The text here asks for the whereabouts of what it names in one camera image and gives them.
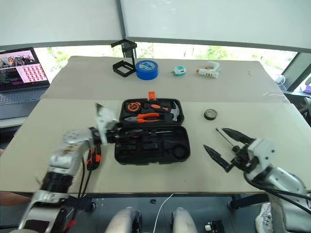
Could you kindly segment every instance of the orange pliers handle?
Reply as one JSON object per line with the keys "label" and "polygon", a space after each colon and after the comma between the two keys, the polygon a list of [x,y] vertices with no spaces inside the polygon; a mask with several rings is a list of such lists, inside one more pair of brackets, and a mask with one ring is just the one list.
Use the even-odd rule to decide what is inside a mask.
{"label": "orange pliers handle", "polygon": [[145,120],[147,117],[159,117],[159,113],[146,113],[146,114],[138,114],[137,115],[137,123],[144,123],[144,122],[154,122],[154,121],[160,121],[160,119],[156,120]]}

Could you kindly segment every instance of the painter's tape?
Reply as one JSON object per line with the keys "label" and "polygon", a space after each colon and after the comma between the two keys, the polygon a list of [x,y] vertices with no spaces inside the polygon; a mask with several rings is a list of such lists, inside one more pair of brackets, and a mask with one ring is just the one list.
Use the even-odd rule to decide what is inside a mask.
{"label": "painter's tape", "polygon": [[143,80],[151,80],[157,77],[158,67],[157,63],[150,60],[143,60],[137,62],[135,65],[136,75]]}

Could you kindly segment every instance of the laptop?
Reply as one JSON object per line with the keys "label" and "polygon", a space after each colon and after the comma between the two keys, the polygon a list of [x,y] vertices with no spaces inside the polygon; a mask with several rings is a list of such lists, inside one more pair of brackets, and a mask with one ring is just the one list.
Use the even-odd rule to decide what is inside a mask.
{"label": "laptop", "polygon": [[49,86],[34,48],[0,52],[0,119],[28,116]]}

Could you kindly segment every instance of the open tool case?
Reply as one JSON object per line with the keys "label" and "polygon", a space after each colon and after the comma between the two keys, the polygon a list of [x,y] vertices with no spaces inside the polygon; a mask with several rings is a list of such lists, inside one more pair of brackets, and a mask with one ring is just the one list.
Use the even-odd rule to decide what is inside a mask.
{"label": "open tool case", "polygon": [[[159,113],[151,104],[165,108]],[[171,108],[179,109],[176,121]],[[129,117],[137,117],[138,114],[155,113],[159,116],[146,117],[150,122],[137,123],[128,121]],[[115,158],[120,164],[146,165],[159,162],[169,164],[183,162],[190,156],[190,145],[187,131],[181,126],[184,115],[180,102],[175,99],[132,99],[122,104],[120,122],[127,137],[119,139],[115,143]]]}

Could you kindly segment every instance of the black tool case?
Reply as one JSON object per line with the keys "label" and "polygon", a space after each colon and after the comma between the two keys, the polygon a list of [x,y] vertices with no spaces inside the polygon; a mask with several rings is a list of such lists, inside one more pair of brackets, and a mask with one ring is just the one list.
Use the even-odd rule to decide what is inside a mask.
{"label": "black tool case", "polygon": [[[130,112],[127,109],[128,105],[137,102],[140,103],[140,109],[135,113]],[[153,108],[147,108],[150,104],[175,109],[174,103],[179,108],[177,121],[172,121],[173,115],[171,113],[160,113],[160,117],[146,118],[146,120],[161,119],[155,122],[136,123],[125,120],[128,117],[136,117],[138,114],[157,113]],[[156,162],[169,164],[187,160],[190,156],[190,145],[187,131],[181,126],[183,121],[184,115],[178,100],[125,100],[120,113],[120,123],[123,132],[133,136],[116,141],[116,160],[123,165],[147,165]]]}

